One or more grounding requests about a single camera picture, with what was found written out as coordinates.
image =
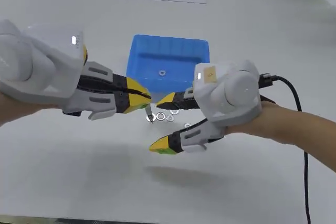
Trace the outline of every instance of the human arm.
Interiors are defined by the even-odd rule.
[[[336,172],[336,123],[319,116],[265,102],[252,122],[227,128],[226,134],[246,133],[295,145]]]
[[[0,92],[0,126],[42,109],[55,108],[49,104],[30,104],[16,101]]]

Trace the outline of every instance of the metal washer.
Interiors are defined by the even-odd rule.
[[[158,121],[164,121],[166,119],[166,114],[163,112],[159,112],[156,114],[156,119]]]
[[[172,115],[168,115],[168,116],[166,117],[166,120],[167,120],[168,122],[173,122],[173,121],[174,121],[174,117],[173,117]]]
[[[159,75],[161,75],[161,76],[165,76],[165,75],[166,75],[166,71],[164,71],[164,70],[160,70],[160,71],[159,71]]]
[[[169,112],[170,112],[172,115],[177,115],[180,111],[179,111],[179,110],[169,110]]]
[[[156,120],[156,115],[155,114],[152,114],[153,115],[153,122]],[[146,120],[147,122],[151,123],[151,120],[149,120],[148,116],[146,116]]]
[[[184,127],[185,127],[185,128],[189,128],[190,126],[191,126],[190,123],[185,123],[185,124],[184,124]]]

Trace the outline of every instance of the cable connector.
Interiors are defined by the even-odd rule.
[[[270,73],[262,73],[259,77],[259,88],[266,88],[273,86],[274,76],[271,76]]]

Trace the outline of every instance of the black cable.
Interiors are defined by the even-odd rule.
[[[295,103],[297,106],[298,111],[302,111],[301,108],[301,103],[300,103],[300,99],[298,96],[298,92],[296,91],[296,89],[294,88],[293,84],[290,83],[287,79],[285,79],[284,77],[281,76],[272,76],[271,77],[272,81],[282,81],[284,84],[286,84],[290,90],[293,93],[294,99],[295,99]],[[310,212],[309,212],[309,192],[308,192],[308,153],[304,152],[303,153],[304,156],[304,173],[303,173],[303,180],[304,180],[304,202],[305,202],[305,207],[306,207],[306,216],[307,216],[307,223],[310,224]]]

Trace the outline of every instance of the blue plastic tray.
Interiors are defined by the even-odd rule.
[[[127,76],[151,93],[180,92],[192,86],[195,65],[201,62],[209,63],[205,40],[135,35]]]

